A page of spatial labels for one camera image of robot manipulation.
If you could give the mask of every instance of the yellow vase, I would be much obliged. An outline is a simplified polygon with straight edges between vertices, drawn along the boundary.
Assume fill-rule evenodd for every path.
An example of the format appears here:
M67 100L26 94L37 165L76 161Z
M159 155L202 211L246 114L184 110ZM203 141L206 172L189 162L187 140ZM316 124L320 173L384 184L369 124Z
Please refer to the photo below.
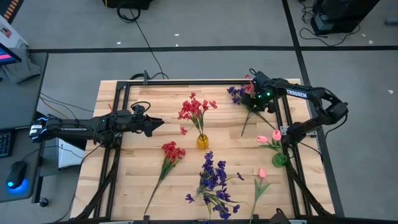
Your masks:
M209 139L206 134L201 134L198 136L197 147L198 147L198 149L209 148Z

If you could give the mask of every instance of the wooden tabletop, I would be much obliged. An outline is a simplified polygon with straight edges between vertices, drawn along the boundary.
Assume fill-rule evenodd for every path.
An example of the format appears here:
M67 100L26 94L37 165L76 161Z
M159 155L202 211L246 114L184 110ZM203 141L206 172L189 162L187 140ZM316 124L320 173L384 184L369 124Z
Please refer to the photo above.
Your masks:
M111 110L117 81L102 81L99 87L94 116L101 116ZM152 105L147 112L149 116L162 118L165 121L156 129L151 138L143 134L124 133L118 178L113 203L112 220L142 220L149 197L157 183L164 153L161 149L164 143L175 141L178 147L187 151L187 155L162 182L157 190L147 214L151 220L197 220L207 219L208 210L204 201L198 199L188 204L186 194L195 194L199 184L199 172L204 163L204 154L214 152L214 161L226 161L226 173L229 177L242 174L245 181L232 179L228 184L228 193L234 201L241 203L237 214L232 219L250 218L251 206L254 202L254 179L258 178L258 170L263 167L267 172L266 182L271 183L257 202L255 213L260 218L270 218L276 208L281 208L288 217L294 217L290 199L289 186L285 168L276 168L271 159L275 154L270 149L258 147L256 136L271 136L273 129L261 119L253 116L241 137L241 131L247 116L246 110L232 104L231 96L226 89L228 85L168 85L168 86L132 86L129 93L129 103L149 101ZM198 132L192 129L186 136L180 134L180 127L189 128L192 123L177 119L177 112L182 102L187 100L191 92L196 92L197 100L215 100L218 109L209 110L205 115L205 134L209 137L210 148L196 148ZM119 101L121 109L123 94ZM305 121L310 115L305 100L289 97L289 106L293 121ZM282 100L280 100L282 118L286 124ZM264 112L263 116L277 127L275 114ZM302 142L318 148L315 138L305 138ZM89 143L86 154L95 146ZM305 180L310 191L324 206L333 213L333 204L326 182L320 156L313 150L298 146L302 160ZM91 200L98 188L104 149L92 153L82 165L71 217L78 215ZM300 212L304 214L302 195L299 188L298 201ZM105 192L101 215L105 214ZM216 214L213 219L220 219Z

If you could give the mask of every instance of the computer screen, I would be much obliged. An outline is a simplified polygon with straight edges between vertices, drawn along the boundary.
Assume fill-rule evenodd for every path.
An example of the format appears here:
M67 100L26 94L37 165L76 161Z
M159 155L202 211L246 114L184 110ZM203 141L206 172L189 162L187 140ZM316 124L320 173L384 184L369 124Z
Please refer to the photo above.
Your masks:
M21 62L21 59L6 46L0 43L0 65L8 65L18 62Z

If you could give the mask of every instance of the green vase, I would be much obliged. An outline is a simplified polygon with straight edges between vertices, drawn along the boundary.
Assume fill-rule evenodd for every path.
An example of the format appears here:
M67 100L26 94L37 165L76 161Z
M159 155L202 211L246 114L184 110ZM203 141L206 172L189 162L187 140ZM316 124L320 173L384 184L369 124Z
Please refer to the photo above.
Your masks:
M287 156L282 155L279 152L272 157L272 164L278 168L285 166L286 161L287 161Z

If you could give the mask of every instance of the small vase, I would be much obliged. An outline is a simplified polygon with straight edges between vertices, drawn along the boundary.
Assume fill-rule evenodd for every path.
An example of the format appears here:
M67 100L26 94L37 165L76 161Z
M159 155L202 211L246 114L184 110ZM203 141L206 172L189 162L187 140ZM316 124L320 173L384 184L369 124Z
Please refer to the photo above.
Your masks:
M281 153L277 153L272 157L272 164L275 167L281 168L286 165L287 157Z
M206 134L200 134L197 139L197 147L198 149L207 149L209 148L209 139Z

